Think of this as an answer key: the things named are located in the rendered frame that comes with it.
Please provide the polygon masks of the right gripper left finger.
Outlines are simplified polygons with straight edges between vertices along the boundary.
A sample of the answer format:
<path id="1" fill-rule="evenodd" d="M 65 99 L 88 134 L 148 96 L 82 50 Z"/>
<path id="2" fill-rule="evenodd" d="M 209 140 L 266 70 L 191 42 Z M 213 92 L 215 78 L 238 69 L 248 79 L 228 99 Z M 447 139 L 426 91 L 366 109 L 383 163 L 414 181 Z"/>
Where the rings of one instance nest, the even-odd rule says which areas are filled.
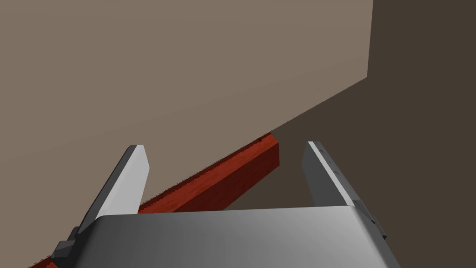
<path id="1" fill-rule="evenodd" d="M 101 216 L 136 214 L 149 169 L 144 146 L 128 147 L 88 209 L 77 233 L 80 234 Z"/>

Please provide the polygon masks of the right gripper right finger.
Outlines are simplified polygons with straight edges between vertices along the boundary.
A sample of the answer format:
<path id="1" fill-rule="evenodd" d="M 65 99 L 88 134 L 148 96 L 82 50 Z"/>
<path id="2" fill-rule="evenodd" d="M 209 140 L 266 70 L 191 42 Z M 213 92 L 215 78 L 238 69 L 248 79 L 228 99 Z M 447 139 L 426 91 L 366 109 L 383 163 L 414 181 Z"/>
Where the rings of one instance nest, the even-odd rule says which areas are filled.
<path id="1" fill-rule="evenodd" d="M 360 198 L 320 143 L 306 142 L 302 168 L 314 206 L 360 207 Z"/>

